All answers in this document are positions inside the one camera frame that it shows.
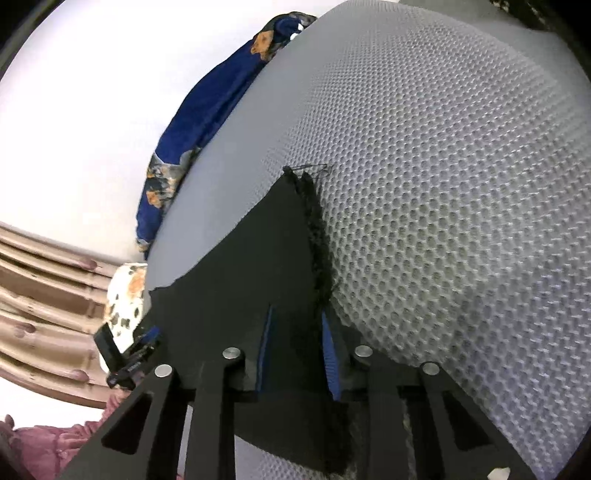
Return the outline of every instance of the pink blanket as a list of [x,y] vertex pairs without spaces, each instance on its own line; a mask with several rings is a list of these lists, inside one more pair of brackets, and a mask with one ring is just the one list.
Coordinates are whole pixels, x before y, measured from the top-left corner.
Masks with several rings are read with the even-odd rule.
[[7,415],[0,421],[0,431],[35,480],[54,480],[125,397],[123,392],[112,395],[99,421],[65,429],[36,426],[15,430],[12,417]]

